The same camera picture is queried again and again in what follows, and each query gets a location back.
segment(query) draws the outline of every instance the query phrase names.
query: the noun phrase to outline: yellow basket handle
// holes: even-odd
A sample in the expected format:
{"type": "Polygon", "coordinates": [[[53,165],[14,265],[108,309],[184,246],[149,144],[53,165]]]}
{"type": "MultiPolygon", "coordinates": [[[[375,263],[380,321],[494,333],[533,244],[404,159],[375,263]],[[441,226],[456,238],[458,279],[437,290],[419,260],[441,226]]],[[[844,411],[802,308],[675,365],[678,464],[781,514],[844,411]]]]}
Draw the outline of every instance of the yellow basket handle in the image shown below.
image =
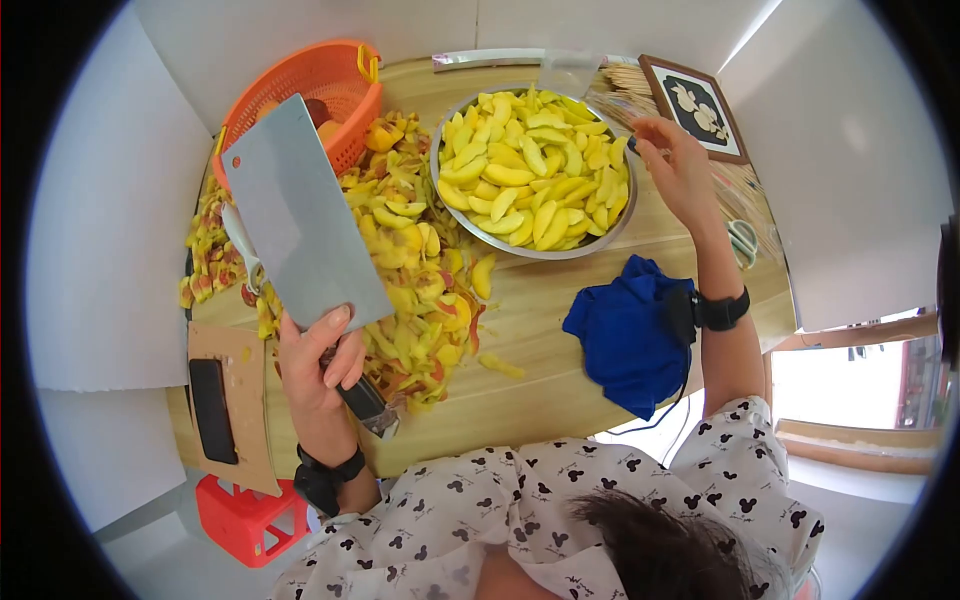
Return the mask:
{"type": "Polygon", "coordinates": [[[220,153],[224,150],[224,137],[227,136],[227,126],[224,125],[220,129],[220,135],[217,136],[217,147],[213,150],[214,156],[219,156],[220,153]]]}
{"type": "Polygon", "coordinates": [[[363,77],[371,84],[375,84],[378,81],[378,69],[379,69],[379,60],[377,56],[369,52],[369,48],[365,44],[360,44],[357,46],[357,70],[360,71],[360,76],[363,77]],[[364,57],[366,55],[370,56],[370,70],[368,71],[364,68],[364,57]]]}

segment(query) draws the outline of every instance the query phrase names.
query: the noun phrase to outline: hand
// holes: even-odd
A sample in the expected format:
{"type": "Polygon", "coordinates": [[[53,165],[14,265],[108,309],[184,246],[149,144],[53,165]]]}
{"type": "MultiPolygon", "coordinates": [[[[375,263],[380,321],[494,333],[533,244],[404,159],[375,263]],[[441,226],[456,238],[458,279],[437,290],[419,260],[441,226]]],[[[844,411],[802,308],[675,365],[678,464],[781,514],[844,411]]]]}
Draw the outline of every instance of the hand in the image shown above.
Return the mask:
{"type": "Polygon", "coordinates": [[[301,335],[286,312],[280,317],[280,375],[297,438],[307,454],[331,468],[346,462],[357,447],[347,407],[334,389],[338,383],[349,389],[363,374],[361,331],[341,337],[349,320],[349,307],[341,306],[301,335]],[[336,355],[324,371],[320,357],[338,339],[336,355]]]}
{"type": "Polygon", "coordinates": [[[280,316],[280,373],[283,392],[290,402],[335,408],[343,400],[332,388],[339,383],[349,390],[360,379],[366,349],[360,329],[341,338],[349,321],[349,307],[340,306],[300,335],[297,325],[286,312],[280,316]],[[337,353],[324,371],[320,367],[320,357],[338,339],[337,353]]]}
{"type": "Polygon", "coordinates": [[[631,124],[636,150],[643,158],[663,202],[694,239],[723,229],[713,195],[707,150],[679,125],[663,117],[640,117],[631,124]],[[669,150],[666,159],[660,150],[669,150]]]}

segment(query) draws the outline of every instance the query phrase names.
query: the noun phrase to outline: red plastic stool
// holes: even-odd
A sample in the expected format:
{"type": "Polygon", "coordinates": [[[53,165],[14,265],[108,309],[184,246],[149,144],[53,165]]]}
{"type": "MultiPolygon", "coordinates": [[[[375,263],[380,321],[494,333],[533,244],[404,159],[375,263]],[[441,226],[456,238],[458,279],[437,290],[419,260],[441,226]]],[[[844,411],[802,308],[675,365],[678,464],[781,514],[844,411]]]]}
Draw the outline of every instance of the red plastic stool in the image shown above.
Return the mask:
{"type": "Polygon", "coordinates": [[[210,539],[250,568],[259,568],[272,561],[306,535],[306,502],[294,492],[294,482],[276,481],[283,490],[279,498],[264,496],[259,500],[252,490],[240,492],[233,484],[233,495],[220,487],[214,475],[207,475],[197,484],[197,509],[200,524],[210,539]],[[273,521],[293,507],[294,533],[276,528],[273,521]],[[265,548],[264,534],[270,532],[277,542],[265,548]]]}

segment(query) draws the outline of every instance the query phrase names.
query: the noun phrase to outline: power cord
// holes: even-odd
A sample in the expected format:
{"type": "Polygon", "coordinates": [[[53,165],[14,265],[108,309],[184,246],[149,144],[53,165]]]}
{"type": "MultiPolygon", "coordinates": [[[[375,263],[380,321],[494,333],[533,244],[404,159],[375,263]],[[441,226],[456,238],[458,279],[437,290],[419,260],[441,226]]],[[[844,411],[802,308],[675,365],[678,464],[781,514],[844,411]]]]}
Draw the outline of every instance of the power cord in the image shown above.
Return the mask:
{"type": "Polygon", "coordinates": [[[677,430],[677,437],[673,439],[673,442],[670,443],[670,447],[666,449],[666,452],[663,453],[663,458],[660,459],[661,464],[666,464],[666,457],[670,456],[670,452],[673,451],[673,446],[677,445],[677,441],[680,439],[681,434],[683,434],[684,429],[686,429],[686,424],[690,421],[690,411],[691,404],[693,403],[690,400],[690,396],[686,397],[686,417],[684,417],[684,424],[680,426],[680,429],[677,430]]]}
{"type": "MultiPolygon", "coordinates": [[[[684,373],[684,384],[680,387],[680,395],[677,396],[677,399],[674,400],[673,404],[671,404],[671,405],[669,406],[669,408],[666,409],[666,412],[664,412],[662,415],[660,415],[660,418],[657,419],[657,422],[655,422],[655,423],[652,424],[652,425],[646,425],[646,426],[643,426],[643,427],[635,427],[635,428],[633,428],[633,429],[627,429],[626,431],[621,431],[621,432],[619,432],[619,433],[613,433],[610,429],[608,429],[608,430],[606,431],[606,433],[609,433],[609,434],[612,435],[612,436],[622,436],[622,435],[627,434],[627,433],[634,433],[635,431],[646,431],[647,429],[653,429],[654,427],[656,427],[657,425],[659,425],[660,422],[663,421],[663,420],[666,418],[667,415],[670,414],[670,411],[673,410],[673,407],[674,407],[674,406],[676,406],[677,404],[679,404],[680,401],[681,401],[682,399],[684,399],[684,391],[686,391],[686,380],[689,379],[689,378],[690,378],[690,359],[687,358],[687,360],[686,360],[686,370],[685,370],[685,373],[684,373]]],[[[690,413],[689,413],[690,403],[689,403],[689,400],[687,401],[687,404],[686,404],[686,405],[687,405],[687,414],[686,414],[686,416],[687,416],[687,418],[689,419],[689,417],[690,417],[690,413]]]]}

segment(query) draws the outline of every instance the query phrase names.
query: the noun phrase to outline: dark hair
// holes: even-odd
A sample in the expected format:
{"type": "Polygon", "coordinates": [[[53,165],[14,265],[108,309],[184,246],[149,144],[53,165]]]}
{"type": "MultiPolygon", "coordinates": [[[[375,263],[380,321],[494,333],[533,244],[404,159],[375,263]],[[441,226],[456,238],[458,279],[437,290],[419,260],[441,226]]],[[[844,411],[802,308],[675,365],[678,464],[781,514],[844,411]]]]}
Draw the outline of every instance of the dark hair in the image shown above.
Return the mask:
{"type": "Polygon", "coordinates": [[[631,600],[749,599],[753,575],[743,544],[703,517],[676,517],[621,491],[572,501],[572,514],[603,533],[631,600]]]}

